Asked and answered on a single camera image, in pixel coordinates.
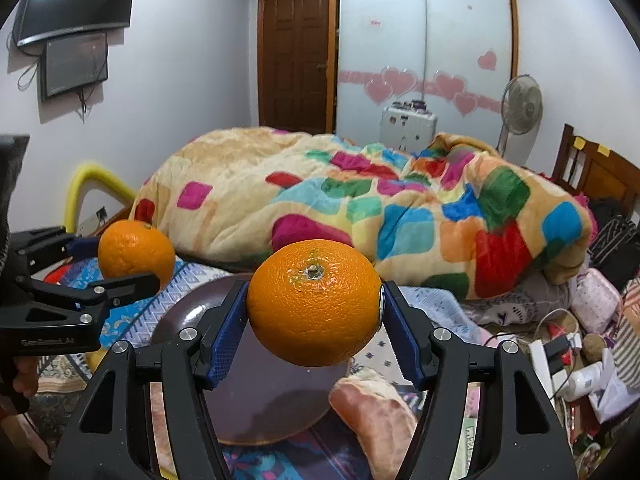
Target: orange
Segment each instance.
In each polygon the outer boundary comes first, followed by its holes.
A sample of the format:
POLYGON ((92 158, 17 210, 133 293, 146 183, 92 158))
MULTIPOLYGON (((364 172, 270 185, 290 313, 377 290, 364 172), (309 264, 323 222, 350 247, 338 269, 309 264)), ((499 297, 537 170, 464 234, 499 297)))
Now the orange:
POLYGON ((356 249, 330 240, 281 248, 255 271, 246 306, 260 342, 299 366, 353 356, 380 326, 380 278, 356 249))
POLYGON ((105 278, 152 272, 165 288, 174 273, 175 251, 169 238, 138 220, 119 220, 100 237, 98 265, 105 278))

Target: yellow sticky note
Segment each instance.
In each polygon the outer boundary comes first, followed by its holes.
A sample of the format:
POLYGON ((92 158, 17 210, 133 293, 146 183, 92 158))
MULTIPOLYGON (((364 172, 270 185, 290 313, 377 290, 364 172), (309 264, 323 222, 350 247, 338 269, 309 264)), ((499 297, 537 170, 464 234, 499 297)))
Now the yellow sticky note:
POLYGON ((598 153, 602 153, 604 156, 609 156, 611 150, 602 144, 598 144, 598 153))
POLYGON ((587 141, 584 140, 582 137, 575 137, 575 139, 574 139, 574 148, 576 150, 583 149, 586 144, 587 144, 587 141))

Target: pink heart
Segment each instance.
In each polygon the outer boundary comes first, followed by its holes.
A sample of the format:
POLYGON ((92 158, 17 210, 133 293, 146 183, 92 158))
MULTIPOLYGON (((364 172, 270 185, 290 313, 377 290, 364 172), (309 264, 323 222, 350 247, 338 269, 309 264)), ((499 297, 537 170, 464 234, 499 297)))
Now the pink heart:
POLYGON ((385 102, 394 94, 393 87, 386 81, 374 81, 373 79, 364 85, 364 91, 375 104, 385 102))
POLYGON ((478 66, 482 70, 495 70, 495 65, 498 63, 498 57, 493 50, 490 50, 484 56, 478 58, 478 66))
POLYGON ((457 93, 463 93, 466 89, 466 81, 460 76, 450 76, 446 72, 436 72, 436 86, 440 95, 447 101, 451 101, 457 93))
POLYGON ((386 67, 382 71, 382 81, 391 85, 395 95, 401 96, 415 88, 418 76, 411 70, 399 72, 397 68, 386 67))
POLYGON ((453 104, 464 117, 478 108, 478 98, 469 92, 459 93, 453 97, 453 104))

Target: human hand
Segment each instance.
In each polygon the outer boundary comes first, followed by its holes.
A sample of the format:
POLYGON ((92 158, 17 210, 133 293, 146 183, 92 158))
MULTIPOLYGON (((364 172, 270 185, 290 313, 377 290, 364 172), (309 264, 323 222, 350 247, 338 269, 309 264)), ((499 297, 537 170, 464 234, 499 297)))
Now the human hand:
MULTIPOLYGON (((38 358, 36 356, 14 357, 15 368, 18 374, 14 378, 14 390, 25 397, 33 397, 38 391, 38 358)), ((0 408, 0 420, 7 416, 0 408)))

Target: wooden door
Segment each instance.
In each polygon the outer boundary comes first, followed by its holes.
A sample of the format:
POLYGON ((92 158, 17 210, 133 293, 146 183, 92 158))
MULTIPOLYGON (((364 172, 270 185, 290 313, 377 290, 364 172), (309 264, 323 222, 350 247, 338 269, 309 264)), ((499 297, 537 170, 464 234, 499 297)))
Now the wooden door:
POLYGON ((260 124, 324 132, 327 0, 261 0, 258 27, 260 124))

